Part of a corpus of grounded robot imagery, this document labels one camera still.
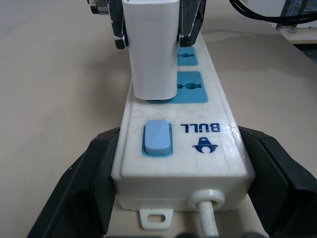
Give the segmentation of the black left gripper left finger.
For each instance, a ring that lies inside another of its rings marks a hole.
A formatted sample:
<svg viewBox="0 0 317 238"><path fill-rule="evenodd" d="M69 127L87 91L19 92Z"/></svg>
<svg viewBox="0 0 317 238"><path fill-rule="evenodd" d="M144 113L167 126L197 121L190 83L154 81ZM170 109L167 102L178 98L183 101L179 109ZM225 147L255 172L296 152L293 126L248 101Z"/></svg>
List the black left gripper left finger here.
<svg viewBox="0 0 317 238"><path fill-rule="evenodd" d="M64 172L31 228L30 238L102 238L115 199L112 164L120 129L98 134Z"/></svg>

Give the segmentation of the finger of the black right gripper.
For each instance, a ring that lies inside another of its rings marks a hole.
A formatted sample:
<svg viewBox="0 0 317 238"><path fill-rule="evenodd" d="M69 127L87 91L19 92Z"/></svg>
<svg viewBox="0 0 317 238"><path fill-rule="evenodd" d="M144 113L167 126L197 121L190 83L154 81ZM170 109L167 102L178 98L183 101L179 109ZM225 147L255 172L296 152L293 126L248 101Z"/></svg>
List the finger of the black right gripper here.
<svg viewBox="0 0 317 238"><path fill-rule="evenodd" d="M115 46L117 49L125 49L128 47L128 37L122 0L107 0L107 6L111 18Z"/></svg>
<svg viewBox="0 0 317 238"><path fill-rule="evenodd" d="M195 44L204 21L206 0L181 0L177 41L180 47Z"/></svg>

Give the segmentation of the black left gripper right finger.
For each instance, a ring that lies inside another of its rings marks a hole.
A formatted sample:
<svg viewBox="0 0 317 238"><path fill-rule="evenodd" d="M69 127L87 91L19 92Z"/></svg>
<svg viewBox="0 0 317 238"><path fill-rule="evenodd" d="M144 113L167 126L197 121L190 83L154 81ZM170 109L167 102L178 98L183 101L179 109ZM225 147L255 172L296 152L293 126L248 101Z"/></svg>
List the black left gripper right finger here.
<svg viewBox="0 0 317 238"><path fill-rule="evenodd" d="M248 191L271 238L317 236L317 179L273 137L239 127L256 177Z"/></svg>

